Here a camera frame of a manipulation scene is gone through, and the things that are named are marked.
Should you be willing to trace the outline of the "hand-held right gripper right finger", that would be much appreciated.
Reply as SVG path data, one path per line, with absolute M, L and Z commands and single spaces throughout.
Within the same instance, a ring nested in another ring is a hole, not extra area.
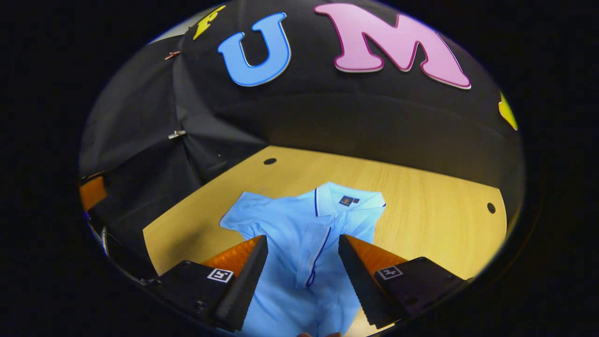
M 421 315 L 473 281 L 421 256 L 402 258 L 348 234 L 338 254 L 369 325 L 381 329 Z

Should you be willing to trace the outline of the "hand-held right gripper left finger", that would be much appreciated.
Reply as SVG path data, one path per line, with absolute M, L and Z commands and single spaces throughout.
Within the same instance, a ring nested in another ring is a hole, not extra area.
M 185 318 L 233 333 L 242 330 L 267 256 L 267 237 L 258 235 L 201 263 L 182 260 L 147 289 Z

